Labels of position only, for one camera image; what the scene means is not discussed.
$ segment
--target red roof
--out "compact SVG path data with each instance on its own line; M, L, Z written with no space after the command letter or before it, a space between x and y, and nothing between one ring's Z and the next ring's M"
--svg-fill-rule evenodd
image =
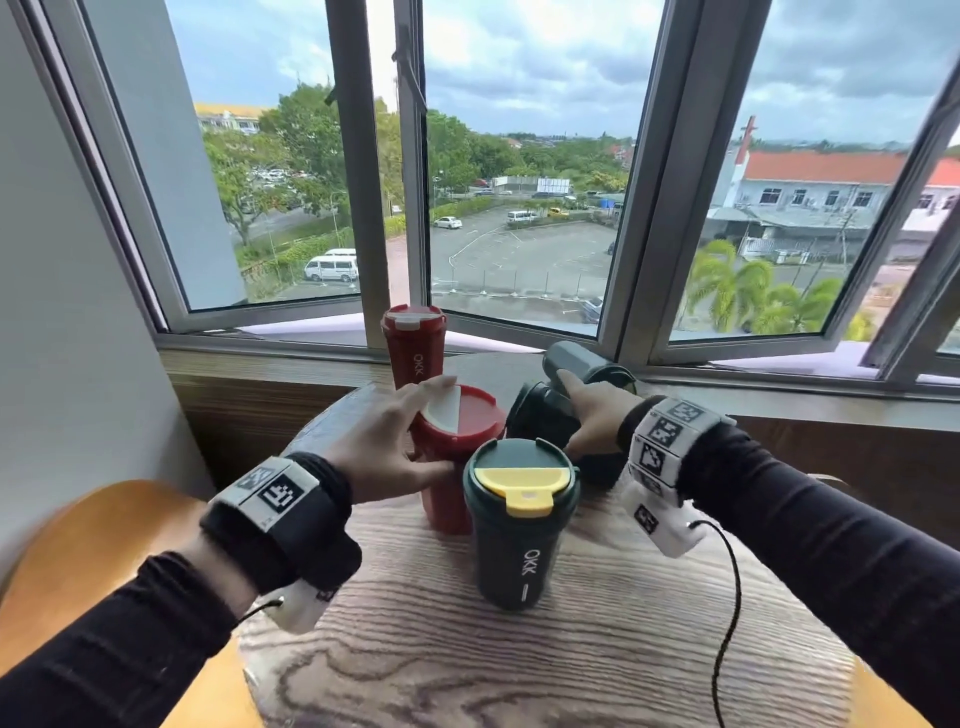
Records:
M906 155L889 152L755 151L747 159L744 179L893 184L905 161Z
M960 187L960 159L944 157L938 161L927 184L939 187Z

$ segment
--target hand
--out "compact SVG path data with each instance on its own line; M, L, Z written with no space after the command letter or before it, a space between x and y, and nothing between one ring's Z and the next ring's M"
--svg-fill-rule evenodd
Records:
M403 435L417 413L438 391L456 382L456 376L434 376L400 387L322 453L347 477L354 503L406 496L431 485L458 481L453 463L417 463L403 451Z
M576 462L584 455L618 452L617 430L643 397L617 389L608 381L584 384L566 369L557 370L557 376L564 383L573 411L580 420L580 429L564 448L567 457Z

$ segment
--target round wooden table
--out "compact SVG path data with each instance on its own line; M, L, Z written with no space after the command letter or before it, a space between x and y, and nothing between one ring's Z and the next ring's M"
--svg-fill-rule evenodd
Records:
M446 370L509 408L538 355ZM390 390L329 407L288 449L323 451ZM473 585L469 539L430 530L418 497L359 506L361 570L316 631L243 625L254 699L276 726L715 725L710 676L730 622L730 557L712 534L660 554L609 495L585 498L540 604L508 614ZM743 613L720 677L730 726L846 726L852 655L739 543Z

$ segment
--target yellow lid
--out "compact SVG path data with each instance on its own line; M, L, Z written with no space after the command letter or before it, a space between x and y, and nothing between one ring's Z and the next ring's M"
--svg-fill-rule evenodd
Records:
M480 484L507 501L507 513L518 519L549 516L553 494L570 484L569 468L476 468Z

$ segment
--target wooden chair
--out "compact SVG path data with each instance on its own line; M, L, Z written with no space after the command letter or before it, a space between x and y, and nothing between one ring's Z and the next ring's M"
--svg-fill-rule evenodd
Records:
M147 556L188 540L203 510L149 480L115 483L62 508L31 540L0 601L0 674L129 581ZM163 725L263 728L234 638Z

